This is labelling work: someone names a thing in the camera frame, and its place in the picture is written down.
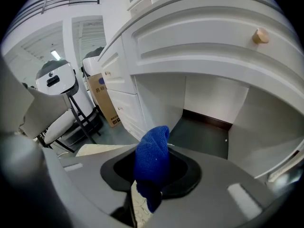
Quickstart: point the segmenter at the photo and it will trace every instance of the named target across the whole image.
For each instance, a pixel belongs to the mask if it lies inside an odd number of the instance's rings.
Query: white panel
[[[208,75],[187,75],[184,109],[233,123],[248,86]]]
[[[107,89],[136,94],[134,81],[128,72],[121,37],[103,54],[97,66],[101,67]]]
[[[227,190],[248,221],[262,213],[262,208],[239,183],[230,185]]]
[[[184,107],[185,75],[137,75],[135,81],[147,130],[167,125],[172,131]]]
[[[16,79],[2,58],[0,58],[0,131],[14,133],[23,123],[23,117],[34,97]]]
[[[268,44],[252,35],[264,27]],[[181,0],[123,33],[131,75],[202,73],[245,82],[304,114],[304,57],[287,19],[253,0]]]
[[[135,6],[130,9],[132,17],[138,14],[140,11],[143,11],[145,8],[149,7],[152,4],[151,0],[141,0]]]
[[[75,76],[79,85],[78,91],[82,91],[82,94],[78,93],[79,98],[75,100],[78,102],[78,105],[82,109],[82,111],[85,112],[85,115],[88,116],[92,112],[94,105],[92,104],[92,101],[86,91],[85,84],[82,80],[82,74],[79,70],[79,65],[77,64],[77,58],[76,58],[74,43],[73,43],[73,29],[72,29],[71,18],[63,20],[62,35],[63,35],[63,44],[64,44],[66,60],[70,63],[72,68],[75,70]]]
[[[286,161],[304,138],[304,118],[296,110],[257,88],[229,130],[228,160],[253,177]]]
[[[147,131],[144,131],[131,123],[126,117],[120,118],[124,128],[138,141],[142,139],[142,137],[147,133]]]
[[[108,90],[108,94],[121,120],[126,118],[129,122],[138,126],[143,131],[146,130],[143,121],[142,110],[137,95],[118,92],[114,90]]]

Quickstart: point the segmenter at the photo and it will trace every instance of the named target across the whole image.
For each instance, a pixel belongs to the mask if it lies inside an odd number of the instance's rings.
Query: cardboard box
[[[87,83],[94,102],[99,105],[110,126],[117,126],[120,119],[109,97],[102,74],[90,76],[87,78]]]

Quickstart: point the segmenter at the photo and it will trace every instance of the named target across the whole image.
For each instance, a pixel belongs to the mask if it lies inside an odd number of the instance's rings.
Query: white robot
[[[99,47],[95,51],[91,51],[86,54],[85,58],[82,60],[84,65],[85,77],[90,77],[99,74],[98,67],[96,67],[96,62],[99,58],[100,53],[103,51],[104,47]]]
[[[87,92],[83,92],[78,84],[79,82],[76,78],[75,71],[66,60],[48,61],[38,71],[36,76],[37,89],[45,94],[58,95],[70,90],[76,90],[73,98],[77,105],[94,126],[100,126],[101,121],[98,117],[98,112],[94,111],[92,103],[85,95]],[[79,119],[83,122],[85,128],[90,131],[91,128],[89,125],[86,126],[87,122],[84,121],[84,118],[79,116]],[[80,126],[77,123],[74,123],[74,125],[62,136],[62,140],[67,146],[70,146],[84,136]]]

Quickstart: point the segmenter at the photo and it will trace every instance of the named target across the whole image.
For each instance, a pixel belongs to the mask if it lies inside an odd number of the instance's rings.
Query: drawer
[[[140,129],[139,127],[135,126],[133,123],[131,123],[127,118],[121,118],[120,119],[124,128],[138,141],[142,139],[142,137],[147,133],[147,131],[144,131]]]
[[[114,90],[108,90],[108,94],[120,119],[127,119],[140,129],[146,130],[138,95]]]
[[[136,94],[124,54],[122,38],[119,37],[98,61],[107,89]]]
[[[267,44],[257,45],[252,40],[259,27],[269,33]],[[130,26],[123,33],[123,44],[132,75],[208,74],[209,61],[233,59],[244,67],[248,63],[266,65],[268,70],[287,71],[304,79],[304,57],[293,28],[281,13],[253,0],[181,0],[169,4]]]

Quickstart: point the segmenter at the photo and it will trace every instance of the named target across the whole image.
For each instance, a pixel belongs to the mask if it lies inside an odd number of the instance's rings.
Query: ceiling light
[[[59,61],[61,59],[61,57],[59,56],[59,54],[56,52],[56,50],[52,50],[51,54],[54,56],[54,58],[56,58],[57,61]]]

